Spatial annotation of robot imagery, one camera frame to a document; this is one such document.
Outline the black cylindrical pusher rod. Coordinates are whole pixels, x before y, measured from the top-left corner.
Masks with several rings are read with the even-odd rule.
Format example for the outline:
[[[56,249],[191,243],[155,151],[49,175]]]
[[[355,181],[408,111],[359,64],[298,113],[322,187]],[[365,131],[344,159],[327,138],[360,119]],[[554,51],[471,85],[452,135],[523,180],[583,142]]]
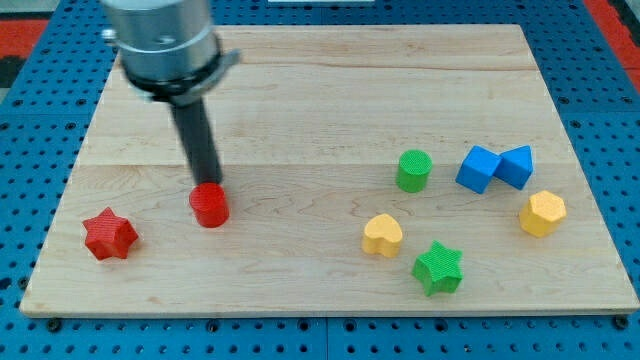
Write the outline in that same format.
[[[194,183],[220,184],[222,170],[203,100],[170,109]]]

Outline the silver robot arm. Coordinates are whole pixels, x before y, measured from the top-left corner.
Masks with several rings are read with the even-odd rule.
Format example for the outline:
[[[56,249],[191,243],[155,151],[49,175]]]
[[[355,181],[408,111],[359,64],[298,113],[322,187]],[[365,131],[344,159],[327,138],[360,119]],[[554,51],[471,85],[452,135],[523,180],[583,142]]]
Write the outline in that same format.
[[[102,0],[126,78],[169,106],[194,182],[222,182],[204,96],[240,61],[224,51],[207,0]]]

